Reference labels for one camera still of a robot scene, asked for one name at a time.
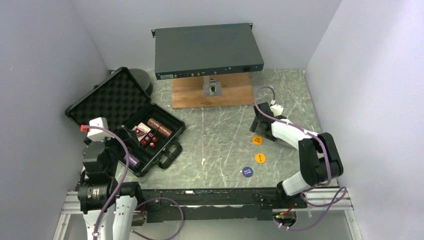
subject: case handle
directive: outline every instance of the case handle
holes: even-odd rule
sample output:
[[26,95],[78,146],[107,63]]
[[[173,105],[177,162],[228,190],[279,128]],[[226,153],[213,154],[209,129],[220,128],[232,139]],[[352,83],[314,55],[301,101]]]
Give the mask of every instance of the case handle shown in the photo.
[[165,153],[165,156],[167,156],[167,159],[162,163],[160,160],[156,161],[156,165],[158,165],[161,169],[167,169],[173,161],[180,155],[180,153],[183,151],[183,147],[178,141],[174,141],[171,143],[176,147],[176,149],[169,154],[169,152]]

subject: blue round label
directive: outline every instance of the blue round label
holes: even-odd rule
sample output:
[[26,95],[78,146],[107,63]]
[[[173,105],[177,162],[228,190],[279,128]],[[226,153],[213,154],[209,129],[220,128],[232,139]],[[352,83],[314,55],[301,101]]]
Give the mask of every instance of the blue round label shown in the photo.
[[245,167],[245,168],[243,168],[243,175],[246,177],[246,178],[250,178],[251,176],[253,176],[253,170],[252,170],[252,168],[250,168],[250,167]]

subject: orange round label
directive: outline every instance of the orange round label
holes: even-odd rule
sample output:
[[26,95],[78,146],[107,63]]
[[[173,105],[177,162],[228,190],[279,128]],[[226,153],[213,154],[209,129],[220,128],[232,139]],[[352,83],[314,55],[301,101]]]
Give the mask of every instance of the orange round label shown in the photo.
[[262,142],[263,142],[263,140],[262,140],[262,137],[261,136],[254,136],[253,139],[252,139],[252,142],[255,145],[261,145]]
[[256,160],[256,162],[258,162],[259,164],[263,164],[265,163],[265,160],[267,160],[265,158],[265,155],[263,155],[262,153],[258,153],[256,154],[256,156],[254,157],[254,159]]

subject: round sticker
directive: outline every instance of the round sticker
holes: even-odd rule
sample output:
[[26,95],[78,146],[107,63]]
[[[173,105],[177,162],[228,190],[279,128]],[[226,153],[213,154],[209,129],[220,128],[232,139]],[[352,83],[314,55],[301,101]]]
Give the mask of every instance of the round sticker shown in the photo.
[[251,176],[253,176],[253,170],[250,167],[245,167],[243,168],[243,176],[245,176],[246,178],[250,178]]
[[263,140],[262,140],[262,137],[261,136],[254,136],[253,139],[252,139],[252,142],[255,145],[261,145],[262,142],[263,142]]
[[267,160],[265,158],[265,155],[263,155],[262,153],[258,153],[256,154],[256,156],[254,157],[254,159],[256,160],[256,162],[258,162],[259,164],[263,164],[265,163],[265,160]]

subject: foam padding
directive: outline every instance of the foam padding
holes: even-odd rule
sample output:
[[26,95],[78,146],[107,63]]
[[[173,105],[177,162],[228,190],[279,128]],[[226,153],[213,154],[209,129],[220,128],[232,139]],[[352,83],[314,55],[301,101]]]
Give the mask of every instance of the foam padding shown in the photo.
[[80,125],[103,117],[114,131],[143,107],[148,97],[128,70],[121,70],[111,79],[102,82],[90,95],[70,111],[70,117]]

